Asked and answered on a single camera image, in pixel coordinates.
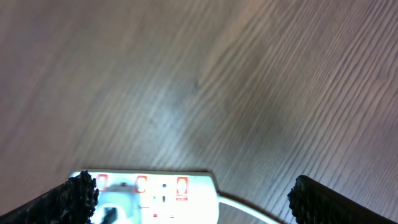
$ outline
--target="brown wood grain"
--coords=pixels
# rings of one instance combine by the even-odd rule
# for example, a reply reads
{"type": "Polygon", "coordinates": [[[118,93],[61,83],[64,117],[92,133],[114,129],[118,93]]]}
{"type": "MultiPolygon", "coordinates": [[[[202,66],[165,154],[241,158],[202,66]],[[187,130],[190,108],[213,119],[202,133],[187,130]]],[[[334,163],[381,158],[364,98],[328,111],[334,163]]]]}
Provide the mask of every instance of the brown wood grain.
{"type": "Polygon", "coordinates": [[[86,167],[207,169],[287,223],[300,174],[398,222],[397,10],[0,2],[0,213],[86,167]]]}

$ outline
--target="dark wooden floor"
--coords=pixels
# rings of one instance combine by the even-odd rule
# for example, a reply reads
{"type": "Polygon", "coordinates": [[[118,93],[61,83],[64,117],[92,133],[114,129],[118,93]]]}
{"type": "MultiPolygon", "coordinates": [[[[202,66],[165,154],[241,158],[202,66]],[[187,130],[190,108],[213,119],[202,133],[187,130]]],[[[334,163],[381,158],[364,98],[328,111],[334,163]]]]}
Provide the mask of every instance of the dark wooden floor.
{"type": "Polygon", "coordinates": [[[85,167],[208,169],[287,223],[300,174],[397,222],[397,10],[1,1],[0,213],[85,167]]]}

